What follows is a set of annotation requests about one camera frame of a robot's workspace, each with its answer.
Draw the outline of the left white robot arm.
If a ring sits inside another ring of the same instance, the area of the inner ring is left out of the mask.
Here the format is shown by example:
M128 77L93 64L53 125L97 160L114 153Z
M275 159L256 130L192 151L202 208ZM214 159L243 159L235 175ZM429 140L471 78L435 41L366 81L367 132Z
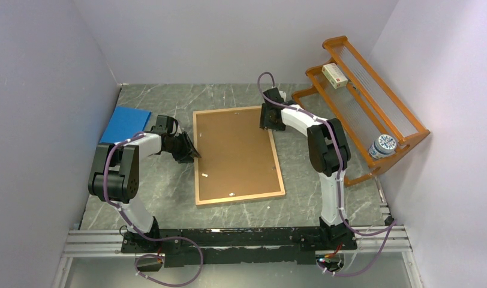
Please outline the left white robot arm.
M156 218L146 209L137 193L140 162L166 152L180 164L192 163L200 153L179 121L159 115L149 131L116 143L98 144L88 181L89 194L110 205L125 221L137 244L146 252L155 251L161 243Z

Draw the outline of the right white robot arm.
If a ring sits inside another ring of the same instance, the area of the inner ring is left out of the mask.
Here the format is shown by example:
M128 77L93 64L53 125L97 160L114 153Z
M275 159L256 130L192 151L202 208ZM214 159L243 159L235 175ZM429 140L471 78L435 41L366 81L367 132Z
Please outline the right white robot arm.
M340 242L351 240L354 233L347 227L344 211L344 176L351 158L341 122L320 118L294 101L285 101L278 88L261 91L260 128L284 131L294 128L307 138L309 160L320 178L322 209L319 241L333 249Z

